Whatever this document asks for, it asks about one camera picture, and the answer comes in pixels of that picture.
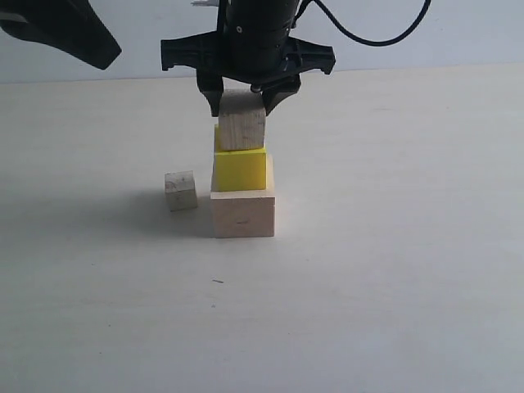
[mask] wooden block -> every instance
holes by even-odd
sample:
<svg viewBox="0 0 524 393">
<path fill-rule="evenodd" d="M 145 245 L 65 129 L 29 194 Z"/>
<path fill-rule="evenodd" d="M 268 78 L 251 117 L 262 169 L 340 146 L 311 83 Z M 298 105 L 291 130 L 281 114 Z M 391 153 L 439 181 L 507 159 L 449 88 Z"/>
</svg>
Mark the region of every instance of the wooden block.
<svg viewBox="0 0 524 393">
<path fill-rule="evenodd" d="M 273 160 L 267 157 L 265 190 L 218 192 L 215 171 L 211 183 L 211 209 L 216 237 L 273 237 L 275 186 Z"/>
<path fill-rule="evenodd" d="M 247 191 L 266 189 L 265 147 L 252 150 L 224 151 L 215 126 L 215 177 L 217 191 Z"/>
<path fill-rule="evenodd" d="M 167 205 L 171 211 L 198 207 L 197 190 L 192 171 L 165 174 L 164 191 Z"/>
<path fill-rule="evenodd" d="M 266 113 L 262 95 L 226 90 L 220 101 L 220 145 L 224 151 L 264 147 Z"/>
</svg>

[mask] block tower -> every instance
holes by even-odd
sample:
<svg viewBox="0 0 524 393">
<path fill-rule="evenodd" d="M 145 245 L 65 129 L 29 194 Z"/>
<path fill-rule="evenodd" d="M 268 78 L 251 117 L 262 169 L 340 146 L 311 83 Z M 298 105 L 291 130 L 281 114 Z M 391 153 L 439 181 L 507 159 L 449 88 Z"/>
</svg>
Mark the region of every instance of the block tower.
<svg viewBox="0 0 524 393">
<path fill-rule="evenodd" d="M 262 96 L 226 90 L 215 126 L 211 209 L 216 237 L 272 237 L 273 160 L 265 147 Z"/>
</svg>

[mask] wooden cube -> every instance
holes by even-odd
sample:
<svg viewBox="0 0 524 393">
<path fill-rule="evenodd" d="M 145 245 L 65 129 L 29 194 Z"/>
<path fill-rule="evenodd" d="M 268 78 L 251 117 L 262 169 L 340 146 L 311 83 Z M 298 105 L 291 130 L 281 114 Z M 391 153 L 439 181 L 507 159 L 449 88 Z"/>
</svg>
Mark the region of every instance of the wooden cube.
<svg viewBox="0 0 524 393">
<path fill-rule="evenodd" d="M 226 90 L 220 100 L 220 144 L 224 151 L 264 147 L 266 110 L 262 94 Z"/>
<path fill-rule="evenodd" d="M 220 145 L 221 130 L 215 126 L 215 182 L 217 191 L 266 189 L 265 147 L 252 150 L 224 151 Z"/>
<path fill-rule="evenodd" d="M 211 209 L 216 237 L 273 237 L 275 234 L 275 187 L 273 160 L 267 157 L 265 190 L 219 192 L 215 171 L 211 185 Z"/>
<path fill-rule="evenodd" d="M 187 210 L 198 207 L 193 172 L 177 172 L 164 176 L 165 199 L 169 210 Z"/>
</svg>

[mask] yellow block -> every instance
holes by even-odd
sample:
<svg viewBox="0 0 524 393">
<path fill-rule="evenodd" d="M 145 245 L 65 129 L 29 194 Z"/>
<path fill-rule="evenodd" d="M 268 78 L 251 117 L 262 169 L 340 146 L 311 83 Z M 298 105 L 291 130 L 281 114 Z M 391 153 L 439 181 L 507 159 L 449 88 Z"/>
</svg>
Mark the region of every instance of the yellow block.
<svg viewBox="0 0 524 393">
<path fill-rule="evenodd" d="M 219 126 L 215 126 L 215 181 L 219 192 L 266 189 L 265 147 L 253 150 L 223 151 Z"/>
</svg>

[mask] robotic arm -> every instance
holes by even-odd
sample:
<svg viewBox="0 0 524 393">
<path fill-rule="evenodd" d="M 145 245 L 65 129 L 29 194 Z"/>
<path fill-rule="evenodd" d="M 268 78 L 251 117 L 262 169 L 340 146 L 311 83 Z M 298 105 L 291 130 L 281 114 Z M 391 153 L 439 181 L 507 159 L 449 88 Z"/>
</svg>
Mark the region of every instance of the robotic arm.
<svg viewBox="0 0 524 393">
<path fill-rule="evenodd" d="M 310 3 L 315 2 L 345 36 L 374 47 L 393 45 L 410 35 L 431 3 L 424 0 L 417 19 L 398 37 L 369 41 L 345 29 L 322 0 L 214 1 L 219 7 L 216 30 L 161 41 L 162 70 L 194 68 L 198 88 L 214 117 L 219 115 L 224 77 L 260 93 L 269 114 L 279 102 L 298 93 L 302 72 L 332 72 L 332 47 L 289 36 Z M 101 70 L 121 53 L 88 0 L 0 0 L 0 27 L 15 38 L 56 47 Z"/>
</svg>

